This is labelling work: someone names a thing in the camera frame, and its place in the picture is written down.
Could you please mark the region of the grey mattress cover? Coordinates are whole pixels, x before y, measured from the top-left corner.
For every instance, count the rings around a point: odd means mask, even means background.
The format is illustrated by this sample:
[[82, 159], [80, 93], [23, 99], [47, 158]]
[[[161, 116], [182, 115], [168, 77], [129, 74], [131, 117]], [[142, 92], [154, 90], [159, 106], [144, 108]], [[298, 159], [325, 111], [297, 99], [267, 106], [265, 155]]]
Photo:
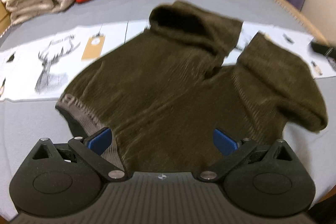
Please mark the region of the grey mattress cover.
[[[1, 37], [1, 49], [27, 44], [77, 26], [146, 19], [151, 10], [175, 0], [93, 0], [76, 4], [59, 14], [43, 15], [12, 26]], [[307, 31], [322, 39], [300, 12], [284, 0], [186, 0], [202, 8], [240, 20]], [[16, 211], [9, 182], [29, 150], [43, 136], [65, 141], [70, 131], [55, 110], [55, 100], [1, 102], [1, 215], [12, 219]]]

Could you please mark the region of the white printed deer bedsheet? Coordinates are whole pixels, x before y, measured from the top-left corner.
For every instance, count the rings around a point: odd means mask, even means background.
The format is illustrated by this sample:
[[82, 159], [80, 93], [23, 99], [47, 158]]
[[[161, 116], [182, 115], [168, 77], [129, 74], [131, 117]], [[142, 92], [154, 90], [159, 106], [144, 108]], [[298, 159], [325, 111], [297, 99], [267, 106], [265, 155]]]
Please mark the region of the white printed deer bedsheet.
[[[85, 67], [150, 26], [148, 20], [78, 26], [56, 35], [1, 51], [1, 100], [58, 98]], [[315, 79], [335, 76], [335, 61], [313, 52], [313, 36], [273, 25], [244, 22], [237, 46], [223, 60], [236, 63], [255, 34], [301, 57]]]

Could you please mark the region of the dark olive corduroy pants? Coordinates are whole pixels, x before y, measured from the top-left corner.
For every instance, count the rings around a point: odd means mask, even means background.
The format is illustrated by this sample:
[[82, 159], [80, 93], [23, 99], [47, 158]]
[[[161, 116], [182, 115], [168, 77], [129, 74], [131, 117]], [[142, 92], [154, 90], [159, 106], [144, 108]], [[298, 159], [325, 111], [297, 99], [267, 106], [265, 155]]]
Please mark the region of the dark olive corduroy pants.
[[112, 130], [105, 158], [126, 172], [187, 172], [222, 159], [213, 131], [272, 144], [288, 122], [327, 126], [307, 64], [257, 33], [234, 65], [242, 23], [182, 1], [156, 7], [150, 27], [86, 67], [56, 109], [71, 132]]

